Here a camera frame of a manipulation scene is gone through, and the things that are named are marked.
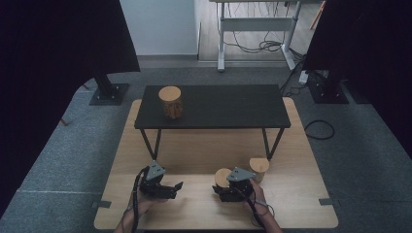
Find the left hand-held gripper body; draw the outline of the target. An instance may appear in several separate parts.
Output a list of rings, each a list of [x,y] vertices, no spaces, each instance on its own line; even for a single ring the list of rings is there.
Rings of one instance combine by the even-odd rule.
[[[155,160],[144,169],[143,180],[140,183],[140,191],[147,196],[158,199],[174,199],[177,195],[178,186],[162,185],[165,169]]]

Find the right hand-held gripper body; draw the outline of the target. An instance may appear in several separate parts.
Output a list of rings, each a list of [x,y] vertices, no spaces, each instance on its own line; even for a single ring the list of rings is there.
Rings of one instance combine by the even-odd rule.
[[[226,177],[229,187],[220,187],[222,202],[242,202],[254,192],[251,178],[256,174],[240,167],[235,167]]]

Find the glass jar with wooden lid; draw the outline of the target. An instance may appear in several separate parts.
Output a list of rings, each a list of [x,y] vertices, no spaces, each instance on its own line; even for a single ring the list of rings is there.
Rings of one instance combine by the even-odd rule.
[[[183,103],[181,100],[181,89],[177,86],[165,86],[159,91],[158,97],[161,100],[164,113],[167,117],[176,119],[182,116]]]
[[[251,171],[256,174],[254,181],[260,183],[269,169],[269,161],[266,158],[253,157],[250,159],[249,165]]]
[[[216,188],[227,188],[229,187],[229,181],[227,177],[230,175],[231,170],[227,168],[219,169],[215,173],[215,187]]]

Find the black shelf with metal legs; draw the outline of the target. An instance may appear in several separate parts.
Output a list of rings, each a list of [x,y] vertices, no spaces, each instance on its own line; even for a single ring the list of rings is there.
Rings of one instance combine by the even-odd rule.
[[[291,127],[276,84],[181,85],[183,115],[168,118],[163,111],[160,85],[148,85],[134,127],[148,129],[250,129],[276,128],[282,135]]]

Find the person's left hand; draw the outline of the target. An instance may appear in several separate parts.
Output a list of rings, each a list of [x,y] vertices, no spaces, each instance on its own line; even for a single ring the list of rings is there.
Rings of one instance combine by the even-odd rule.
[[[132,216],[134,215],[134,200],[137,200],[137,211],[139,216],[144,215],[153,205],[167,202],[167,199],[158,199],[144,195],[140,190],[138,190],[137,192],[132,192],[130,194],[129,203],[127,205],[127,212]]]

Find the person's right hand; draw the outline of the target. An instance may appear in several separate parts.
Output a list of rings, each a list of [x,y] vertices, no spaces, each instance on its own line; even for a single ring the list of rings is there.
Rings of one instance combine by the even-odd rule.
[[[258,216],[266,216],[269,214],[268,205],[265,200],[264,192],[262,187],[256,183],[254,180],[250,180],[254,193],[250,196],[252,203],[255,206],[256,213]]]

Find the black stand base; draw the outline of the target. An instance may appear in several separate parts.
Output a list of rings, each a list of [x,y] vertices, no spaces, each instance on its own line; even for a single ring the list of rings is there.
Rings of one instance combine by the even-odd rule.
[[[334,73],[327,75],[312,71],[309,73],[308,87],[317,104],[348,104],[349,101],[340,87],[341,79]]]
[[[119,106],[122,103],[128,83],[111,83],[106,74],[97,75],[94,79],[97,89],[89,101],[90,106]]]

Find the black curtain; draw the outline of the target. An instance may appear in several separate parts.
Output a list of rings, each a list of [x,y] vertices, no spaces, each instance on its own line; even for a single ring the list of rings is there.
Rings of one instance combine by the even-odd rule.
[[[412,0],[326,0],[303,68],[348,79],[412,158]]]
[[[120,0],[0,0],[0,216],[76,90],[138,68]]]

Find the orange stick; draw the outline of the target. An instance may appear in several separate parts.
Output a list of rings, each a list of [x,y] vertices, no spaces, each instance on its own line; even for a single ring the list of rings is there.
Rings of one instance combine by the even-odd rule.
[[[314,30],[315,26],[317,25],[317,23],[318,23],[318,21],[319,21],[319,19],[320,19],[320,17],[321,17],[321,14],[322,14],[322,12],[323,12],[323,10],[324,10],[325,4],[326,4],[326,1],[323,1],[322,4],[321,4],[321,6],[320,6],[320,8],[319,8],[319,10],[318,10],[317,13],[316,13],[314,19],[313,19],[310,27],[309,27],[310,30]]]

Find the white desk frame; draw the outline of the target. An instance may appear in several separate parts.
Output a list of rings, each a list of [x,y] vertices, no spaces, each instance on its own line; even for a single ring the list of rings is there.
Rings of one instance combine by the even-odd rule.
[[[312,4],[316,0],[209,0],[218,5],[219,46],[217,69],[225,70],[224,35],[226,32],[285,32],[286,39],[280,45],[280,50],[288,67],[292,70],[296,63],[291,49],[292,37],[298,23],[303,4]],[[294,3],[295,7],[290,17],[230,17],[228,7],[231,3]]]

